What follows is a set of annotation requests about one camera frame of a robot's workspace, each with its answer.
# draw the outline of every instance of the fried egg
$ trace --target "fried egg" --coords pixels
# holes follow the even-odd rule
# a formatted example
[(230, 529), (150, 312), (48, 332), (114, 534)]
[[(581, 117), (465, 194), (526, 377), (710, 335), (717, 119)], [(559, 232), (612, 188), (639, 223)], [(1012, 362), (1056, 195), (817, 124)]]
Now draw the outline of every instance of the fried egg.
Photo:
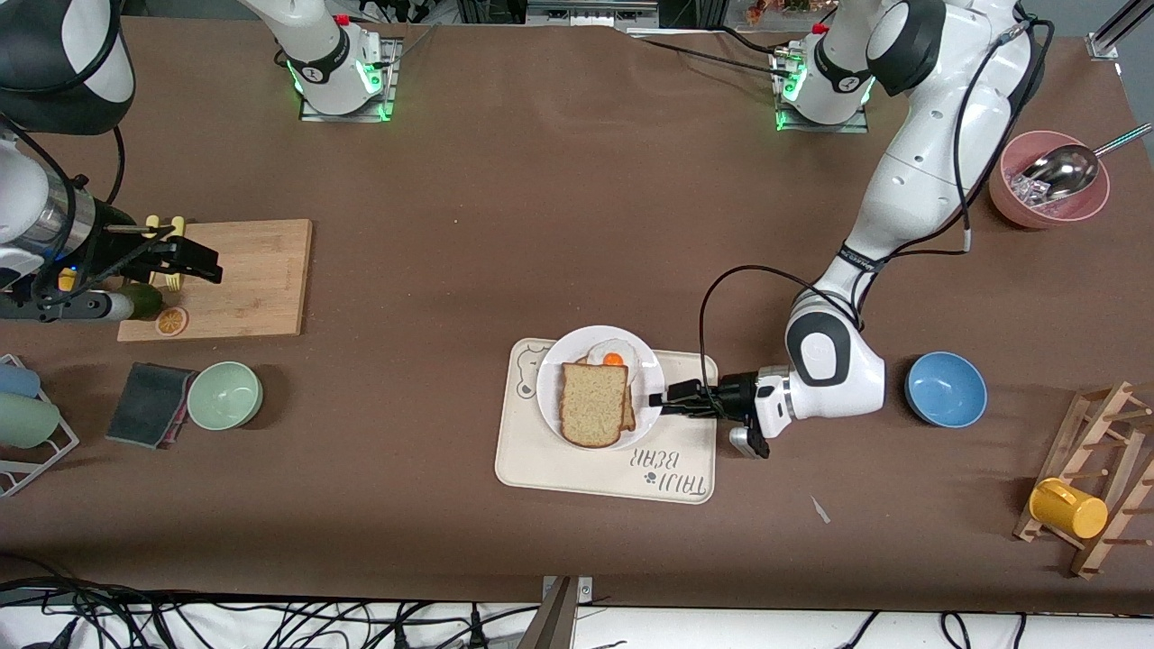
[(617, 365), (629, 368), (629, 382), (634, 381), (640, 370), (637, 350), (625, 341), (610, 338), (597, 343), (589, 350), (590, 365)]

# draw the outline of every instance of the green cup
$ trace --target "green cup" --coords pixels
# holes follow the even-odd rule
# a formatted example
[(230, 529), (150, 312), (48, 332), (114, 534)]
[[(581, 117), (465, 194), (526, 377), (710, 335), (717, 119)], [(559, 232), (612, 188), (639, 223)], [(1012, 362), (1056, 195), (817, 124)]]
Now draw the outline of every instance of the green cup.
[(52, 437), (60, 409), (38, 398), (0, 393), (0, 445), (33, 448)]

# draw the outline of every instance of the mug handle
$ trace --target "mug handle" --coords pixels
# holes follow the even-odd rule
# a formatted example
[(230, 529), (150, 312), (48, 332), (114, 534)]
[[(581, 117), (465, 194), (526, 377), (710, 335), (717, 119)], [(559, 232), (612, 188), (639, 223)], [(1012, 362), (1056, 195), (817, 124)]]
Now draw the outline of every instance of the mug handle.
[(1065, 500), (1067, 503), (1070, 505), (1078, 503), (1078, 497), (1076, 497), (1073, 493), (1070, 493), (1070, 490), (1066, 487), (1066, 485), (1058, 482), (1054, 482), (1054, 483), (1046, 483), (1046, 485), (1043, 486), (1046, 487), (1047, 491), (1049, 491), (1054, 495), (1057, 495), (1062, 500)]

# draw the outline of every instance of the cup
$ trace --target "cup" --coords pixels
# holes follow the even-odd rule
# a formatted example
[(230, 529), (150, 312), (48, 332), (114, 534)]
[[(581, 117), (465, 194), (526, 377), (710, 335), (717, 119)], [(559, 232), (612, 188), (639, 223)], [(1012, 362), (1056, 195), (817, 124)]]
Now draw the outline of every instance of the cup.
[(60, 409), (38, 398), (0, 393), (0, 445), (33, 448), (52, 437)]
[(40, 376), (31, 370), (0, 363), (0, 393), (36, 398), (40, 394)]
[(1029, 515), (1067, 535), (1092, 538), (1106, 527), (1109, 512), (1102, 499), (1047, 478), (1029, 494)]

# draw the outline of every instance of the metal spoon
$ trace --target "metal spoon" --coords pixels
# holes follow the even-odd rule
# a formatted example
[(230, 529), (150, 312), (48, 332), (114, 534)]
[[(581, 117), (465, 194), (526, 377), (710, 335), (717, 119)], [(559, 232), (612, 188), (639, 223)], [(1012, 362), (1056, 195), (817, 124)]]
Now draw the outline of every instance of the metal spoon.
[(1144, 124), (1093, 151), (1081, 144), (1058, 147), (1014, 177), (1011, 187), (1029, 207), (1069, 199), (1089, 187), (1097, 178), (1101, 167), (1099, 158), (1141, 139), (1151, 130), (1154, 130), (1154, 126)]

